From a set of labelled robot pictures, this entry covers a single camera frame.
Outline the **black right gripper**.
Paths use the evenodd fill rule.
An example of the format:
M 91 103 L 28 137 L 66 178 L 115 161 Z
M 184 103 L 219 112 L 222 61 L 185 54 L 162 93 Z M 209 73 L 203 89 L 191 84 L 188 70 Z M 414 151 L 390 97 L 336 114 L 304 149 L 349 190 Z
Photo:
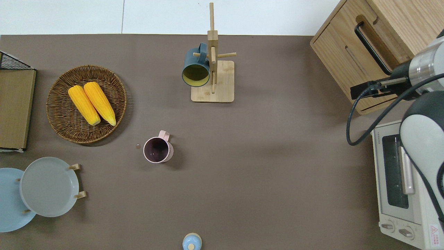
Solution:
M 379 89 L 376 88 L 378 86 L 378 82 L 367 81 L 351 87 L 350 98 L 351 100 L 356 100 L 363 92 L 364 94 L 361 96 L 361 98 L 379 98 L 384 95 L 392 94 L 400 95 L 399 85 L 399 76 L 390 76 L 380 79 Z

